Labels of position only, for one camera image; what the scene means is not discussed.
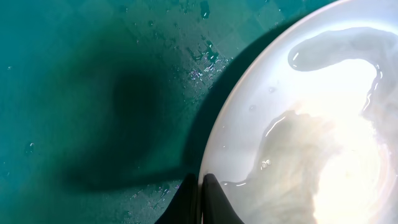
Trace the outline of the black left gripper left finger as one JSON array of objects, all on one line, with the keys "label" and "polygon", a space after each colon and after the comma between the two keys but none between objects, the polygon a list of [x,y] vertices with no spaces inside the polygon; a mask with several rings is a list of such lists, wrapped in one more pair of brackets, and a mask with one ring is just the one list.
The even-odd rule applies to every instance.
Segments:
[{"label": "black left gripper left finger", "polygon": [[197,178],[195,174],[188,174],[155,224],[197,223],[197,194]]}]

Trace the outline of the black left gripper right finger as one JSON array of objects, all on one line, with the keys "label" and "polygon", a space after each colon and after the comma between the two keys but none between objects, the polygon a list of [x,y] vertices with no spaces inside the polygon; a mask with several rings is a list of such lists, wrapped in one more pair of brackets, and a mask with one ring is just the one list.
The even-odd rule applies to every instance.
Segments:
[{"label": "black left gripper right finger", "polygon": [[203,178],[201,210],[203,224],[243,224],[214,174],[207,174]]}]

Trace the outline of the light blue plate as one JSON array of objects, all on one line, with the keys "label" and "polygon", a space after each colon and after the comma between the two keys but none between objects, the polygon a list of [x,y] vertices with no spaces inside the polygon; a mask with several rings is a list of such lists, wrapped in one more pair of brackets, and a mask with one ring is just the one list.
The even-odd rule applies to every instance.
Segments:
[{"label": "light blue plate", "polygon": [[397,2],[337,1],[244,72],[206,144],[244,223],[397,222]]}]

